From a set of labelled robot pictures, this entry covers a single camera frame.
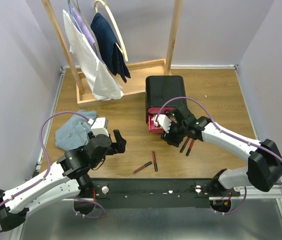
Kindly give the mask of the pink drawer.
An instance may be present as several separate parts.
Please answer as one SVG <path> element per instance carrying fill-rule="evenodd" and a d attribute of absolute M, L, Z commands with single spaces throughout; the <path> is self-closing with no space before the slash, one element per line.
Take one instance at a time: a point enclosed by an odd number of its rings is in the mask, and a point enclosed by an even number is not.
<path fill-rule="evenodd" d="M 173 107 L 164 107 L 161 112 L 159 107 L 151 107 L 147 110 L 146 123 L 148 132 L 161 134 L 168 130 L 172 123 L 176 123 L 174 114 L 171 112 Z"/>

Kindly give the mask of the black drawer organizer box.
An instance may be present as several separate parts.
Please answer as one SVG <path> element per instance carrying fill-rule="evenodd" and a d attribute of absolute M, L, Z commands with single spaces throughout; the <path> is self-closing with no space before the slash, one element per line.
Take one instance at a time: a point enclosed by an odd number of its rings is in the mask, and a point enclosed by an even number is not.
<path fill-rule="evenodd" d="M 184 79 L 180 75 L 151 75 L 145 79 L 145 122 L 163 104 L 176 97 L 185 97 Z"/>

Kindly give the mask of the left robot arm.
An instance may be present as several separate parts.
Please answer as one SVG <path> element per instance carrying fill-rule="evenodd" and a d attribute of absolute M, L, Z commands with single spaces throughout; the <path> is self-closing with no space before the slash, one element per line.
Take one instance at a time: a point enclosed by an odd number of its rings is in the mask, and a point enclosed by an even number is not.
<path fill-rule="evenodd" d="M 10 189 L 0 189 L 0 226 L 10 231 L 25 222 L 26 216 L 38 209 L 66 198 L 86 198 L 93 195 L 93 182 L 88 172 L 106 156 L 122 154 L 127 141 L 120 131 L 113 131 L 115 142 L 105 134 L 89 136 L 88 144 L 68 150 L 49 169 L 25 183 Z"/>

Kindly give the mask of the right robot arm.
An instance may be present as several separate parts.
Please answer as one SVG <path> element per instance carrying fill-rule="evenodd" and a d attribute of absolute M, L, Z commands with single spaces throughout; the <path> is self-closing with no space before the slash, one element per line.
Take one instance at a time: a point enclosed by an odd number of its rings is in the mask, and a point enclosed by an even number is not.
<path fill-rule="evenodd" d="M 208 183 L 209 192 L 222 196 L 235 187 L 248 186 L 269 192 L 282 177 L 282 156 L 272 140 L 244 137 L 211 118 L 196 118 L 185 105 L 174 108 L 171 116 L 173 120 L 164 113 L 155 118 L 155 124 L 163 129 L 161 138 L 167 144 L 178 147 L 184 137 L 189 137 L 215 144 L 246 161 L 246 167 L 220 170 Z"/>

